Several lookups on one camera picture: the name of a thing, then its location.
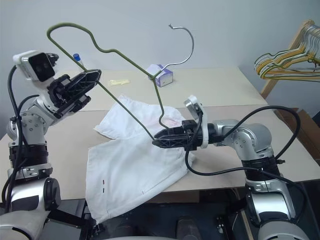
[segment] table surface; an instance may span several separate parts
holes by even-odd
[[[77,72],[59,72],[75,76]],[[130,83],[109,86],[110,80],[128,79]],[[153,83],[140,71],[102,72],[100,82],[118,97],[121,94],[148,104],[159,104]],[[184,108],[184,101],[195,95],[206,107],[267,104],[237,67],[177,69],[173,83],[159,87],[163,105]],[[109,110],[115,101],[99,86],[87,93],[91,101],[82,111]]]
[[[201,100],[209,121],[239,120],[252,110],[267,104],[236,67],[177,70],[174,76],[174,83],[160,88],[160,94],[165,105],[178,108],[186,119],[191,119],[191,115],[184,108],[183,101],[190,94],[198,96]],[[147,78],[144,81],[143,77],[140,73],[132,71],[104,71],[101,82],[107,85],[111,79],[129,79],[131,83],[111,86],[109,89],[116,96],[125,94],[135,100],[157,104],[153,85]],[[114,101],[99,87],[94,88],[88,95],[92,101],[85,107],[85,111],[80,111],[50,127],[45,135],[49,161],[53,166],[51,177],[58,179],[62,199],[85,197],[88,148],[109,141],[93,128],[100,123]],[[252,116],[248,123],[261,123],[269,128],[275,154],[292,135],[288,127],[271,110]],[[7,135],[0,141],[0,186],[6,181],[7,169],[10,167],[9,142]],[[209,145],[208,148],[199,149],[194,153],[197,160],[193,163],[193,168],[201,172],[241,166],[236,152],[230,147]],[[286,163],[280,165],[279,169],[286,178],[292,181],[320,179],[320,167],[298,140],[294,141],[281,158],[286,160]],[[245,174],[242,171],[217,176],[198,176],[189,172],[165,192],[233,188],[242,187],[244,184]]]
[[[241,119],[258,107],[261,105],[206,107],[205,110],[208,118],[212,120]],[[191,116],[185,108],[179,111],[186,119],[190,119]],[[88,148],[109,141],[108,138],[93,130],[106,113],[107,111],[82,111],[49,128],[45,137],[49,161],[53,166],[51,177],[58,179],[62,199],[85,197]],[[248,123],[261,123],[269,128],[272,134],[272,147],[276,154],[292,135],[288,127],[271,110],[252,116],[248,119]],[[9,168],[7,157],[9,141],[7,135],[0,141],[1,186],[6,180],[6,171]],[[214,172],[241,166],[236,152],[230,147],[209,145],[206,149],[199,148],[194,151],[194,154],[197,160],[193,168],[201,172]],[[292,181],[320,179],[320,167],[298,140],[294,141],[281,159],[286,160],[285,164],[279,165],[280,171],[286,178]],[[233,188],[242,187],[244,184],[245,174],[242,171],[217,176],[199,176],[189,172],[165,192]]]

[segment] white cloth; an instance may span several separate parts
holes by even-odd
[[[149,105],[120,96],[119,100],[147,127],[152,135],[159,125],[159,105]],[[178,127],[184,118],[173,107],[164,107],[163,123]],[[85,198],[91,216],[101,223],[126,213],[161,193],[187,173],[185,151],[152,145],[145,130],[118,104],[114,104],[95,127],[115,140],[89,149]],[[193,154],[189,156],[192,163]]]

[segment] purple tissue box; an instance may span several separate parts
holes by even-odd
[[[147,68],[147,72],[154,75],[159,72],[163,68],[162,65],[158,64],[151,64]],[[163,87],[168,85],[174,81],[174,73],[168,69],[163,70],[158,76],[155,78],[155,83],[158,87]]]

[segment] cable connector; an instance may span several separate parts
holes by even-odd
[[[282,159],[277,159],[276,164],[284,164],[286,162],[286,160],[282,160]]]
[[[10,117],[10,122],[15,124],[17,122],[17,118],[15,116]]]

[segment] wire hanger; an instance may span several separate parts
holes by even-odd
[[[119,50],[117,49],[114,49],[114,48],[111,48],[111,49],[103,49],[101,48],[96,40],[95,40],[95,37],[93,35],[93,33],[81,26],[81,25],[78,25],[78,24],[75,24],[75,23],[72,23],[72,22],[62,22],[62,23],[58,23],[56,25],[53,25],[51,27],[49,27],[49,29],[47,30],[46,32],[46,36],[48,37],[48,39],[57,47],[59,48],[65,55],[67,55],[74,63],[76,63],[80,68],[82,68],[85,72],[87,72],[88,70],[82,66],[79,62],[77,62],[61,45],[59,45],[52,37],[51,37],[51,33],[56,30],[56,29],[59,29],[59,28],[63,28],[63,27],[72,27],[72,28],[76,28],[76,29],[80,29],[84,32],[86,32],[87,34],[89,34],[91,40],[92,40],[92,43],[93,45],[95,46],[96,49],[98,49],[100,52],[102,53],[105,53],[105,54],[108,54],[108,53],[116,53],[118,54],[120,57],[122,57],[123,59],[125,59],[127,62],[129,62],[130,64],[132,64],[133,66],[135,66],[137,69],[139,69],[141,72],[143,72],[144,74],[146,74],[147,76],[150,77],[150,79],[152,80],[153,82],[153,86],[154,86],[154,89],[155,89],[155,93],[156,93],[156,96],[158,98],[158,101],[159,101],[159,105],[160,105],[160,108],[161,108],[161,115],[159,117],[159,124],[161,126],[163,126],[164,128],[168,128],[166,125],[164,125],[162,123],[162,118],[163,116],[165,115],[165,110],[164,110],[164,106],[162,104],[162,100],[161,100],[161,97],[160,97],[160,94],[159,94],[159,91],[158,91],[158,86],[156,84],[156,77],[163,71],[165,70],[167,67],[169,66],[172,66],[172,65],[179,65],[179,64],[183,64],[185,63],[186,61],[189,60],[189,58],[191,57],[191,55],[193,54],[193,51],[194,51],[194,38],[191,34],[191,32],[185,28],[185,27],[182,27],[182,26],[177,26],[177,27],[172,27],[172,25],[170,24],[169,27],[173,30],[175,29],[183,29],[185,31],[188,32],[188,34],[190,35],[191,37],[191,41],[192,41],[192,48],[191,48],[191,53],[190,55],[183,61],[181,62],[177,62],[177,63],[169,63],[167,65],[165,65],[160,71],[158,71],[156,74],[152,75],[150,74],[149,72],[147,72],[146,70],[144,70],[141,66],[139,66],[137,63],[135,63],[133,60],[131,60],[130,58],[128,58],[126,55],[124,55],[122,52],[120,52]],[[152,136],[152,134],[148,131],[148,129],[142,124],[142,122],[140,122],[101,82],[97,82],[97,84],[104,90],[106,91],[125,111],[128,112],[128,114],[130,114],[131,117],[133,117],[134,120],[136,120],[138,122],[138,124],[141,125],[141,127],[143,127],[143,129],[148,133],[148,135],[152,138],[152,140],[154,140],[154,137]]]
[[[305,24],[298,33],[294,49],[260,56],[255,62],[255,70],[262,79],[320,82],[320,28],[314,22]],[[314,68],[288,68],[301,62],[314,63]]]

